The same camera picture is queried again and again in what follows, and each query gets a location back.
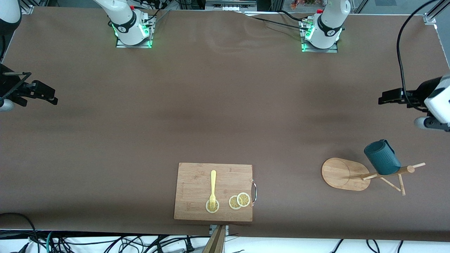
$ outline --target wooden cutting board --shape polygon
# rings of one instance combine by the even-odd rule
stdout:
[[[219,210],[206,211],[211,195],[211,171],[217,172],[215,195]],[[231,196],[245,192],[252,196],[253,166],[242,164],[180,163],[176,184],[176,220],[196,221],[252,221],[253,207],[234,210],[228,205]]]

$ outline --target citrus slice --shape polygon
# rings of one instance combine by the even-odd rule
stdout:
[[[206,201],[206,211],[210,212],[210,213],[215,213],[217,212],[217,210],[219,210],[219,201],[217,201],[216,199],[216,205],[213,209],[209,209],[209,199]]]
[[[250,204],[250,196],[245,192],[239,193],[236,198],[238,199],[238,204],[243,208]]]
[[[241,206],[238,204],[238,196],[234,195],[228,200],[228,205],[234,210],[238,210]]]

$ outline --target white floor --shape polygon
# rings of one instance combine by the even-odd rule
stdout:
[[[67,242],[73,243],[90,243],[100,241],[110,241],[118,237],[85,237],[85,238],[69,238]],[[149,244],[156,239],[156,236],[142,237],[144,244]],[[205,246],[207,238],[191,239],[194,248]],[[225,243],[225,253],[235,253],[240,250],[243,253],[272,253],[272,252],[289,252],[289,253],[330,253],[338,243],[337,239],[287,239],[287,238],[251,238],[251,237],[234,237],[227,238]],[[0,240],[0,253],[17,252],[27,243],[27,239]],[[381,253],[396,253],[399,241],[377,240]],[[72,245],[72,251],[75,253],[103,253],[110,243],[95,245]],[[119,251],[120,243],[116,244],[110,253]],[[173,243],[163,248],[165,253],[178,252],[184,249],[184,241]],[[27,253],[36,253],[37,245],[31,243],[26,251]],[[41,247],[41,252],[45,253],[45,248]],[[127,247],[123,253],[137,253],[137,249]],[[337,253],[371,253],[367,247],[365,240],[346,239],[342,242]],[[401,253],[448,253],[450,252],[450,243],[442,242],[420,242],[405,241],[400,250]]]

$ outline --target mug handle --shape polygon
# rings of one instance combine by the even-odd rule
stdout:
[[[389,145],[389,142],[388,142],[387,140],[382,139],[382,140],[380,140],[380,141],[384,141],[384,142],[387,144],[387,146],[392,150],[392,153],[395,154],[395,151],[392,149],[391,145]]]

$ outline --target teal cable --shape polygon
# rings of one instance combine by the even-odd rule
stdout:
[[[47,242],[45,243],[45,248],[47,249],[47,253],[50,253],[50,237],[52,235],[53,231],[51,231],[49,233],[49,235],[47,236]]]

